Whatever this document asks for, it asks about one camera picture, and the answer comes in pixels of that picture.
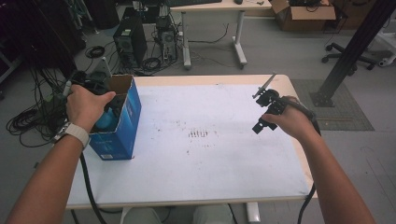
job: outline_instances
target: gray pants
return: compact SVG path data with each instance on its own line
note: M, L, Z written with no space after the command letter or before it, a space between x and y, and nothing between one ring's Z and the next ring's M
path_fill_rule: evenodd
M123 220L124 224L161 224L152 208L132 208ZM193 224L232 224L233 214L227 204L203 205L195 209Z

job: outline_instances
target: blue box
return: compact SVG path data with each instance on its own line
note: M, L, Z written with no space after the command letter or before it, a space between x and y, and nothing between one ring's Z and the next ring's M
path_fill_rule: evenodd
M90 133L90 146L103 161L130 160L142 108L134 77L113 75L109 80L109 88L117 96L125 98L120 120L114 132Z

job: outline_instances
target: white table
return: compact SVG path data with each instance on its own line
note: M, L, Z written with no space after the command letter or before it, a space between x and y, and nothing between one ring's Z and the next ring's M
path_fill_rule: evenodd
M235 46L241 67L243 68L248 64L240 43L245 10L260 10L267 8L271 8L271 4L268 1L264 1L264 4L260 6L248 1L244 1L241 5L237 5L233 0L222 0L221 3L196 6L171 7L170 9L172 12L181 12L184 67L186 69L191 69L190 48L187 35L188 25L236 22L237 28L236 35L233 36L233 45Z
M312 176L301 146L279 128L251 130L265 112L251 95L268 78L136 77L142 114L133 159L101 161L91 148L84 151L96 202L126 207L303 199ZM296 95L283 75L271 87ZM87 207L78 166L67 208Z

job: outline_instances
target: left forearm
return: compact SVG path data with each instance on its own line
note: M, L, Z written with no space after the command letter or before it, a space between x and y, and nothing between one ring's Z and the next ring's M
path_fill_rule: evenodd
M82 144L63 137L39 164L7 223L61 223Z

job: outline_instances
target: white tabletop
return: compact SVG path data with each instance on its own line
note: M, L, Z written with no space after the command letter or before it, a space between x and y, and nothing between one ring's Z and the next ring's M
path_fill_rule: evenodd
M222 0L220 3L202 4L185 7L171 7L171 11L208 11L208 10L260 10L271 8L271 4L265 0L263 5L244 1L241 5L236 4L233 0Z
M96 202L119 207L304 198L308 187L290 138L280 129L251 130L265 111L251 95L268 77L137 77L142 114L133 159L101 161L91 148L84 151ZM290 89L280 79L289 80L276 77L273 88ZM280 92L293 94L292 88ZM89 206L78 166L68 208Z

